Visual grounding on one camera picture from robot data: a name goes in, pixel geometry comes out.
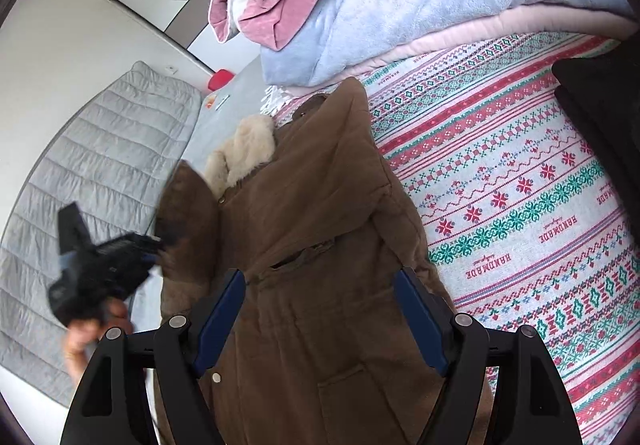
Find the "person left hand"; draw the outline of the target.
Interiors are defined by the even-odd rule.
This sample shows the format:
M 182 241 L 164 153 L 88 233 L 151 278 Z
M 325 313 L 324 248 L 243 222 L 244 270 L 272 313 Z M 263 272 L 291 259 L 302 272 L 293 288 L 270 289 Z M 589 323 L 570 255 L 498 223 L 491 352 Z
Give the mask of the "person left hand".
M 112 299 L 106 305 L 104 321 L 98 319 L 78 319 L 72 321 L 63 339 L 62 350 L 65 366 L 70 379 L 78 385 L 89 363 L 88 349 L 99 341 L 111 328 L 119 328 L 122 332 L 134 331 L 124 301 Z

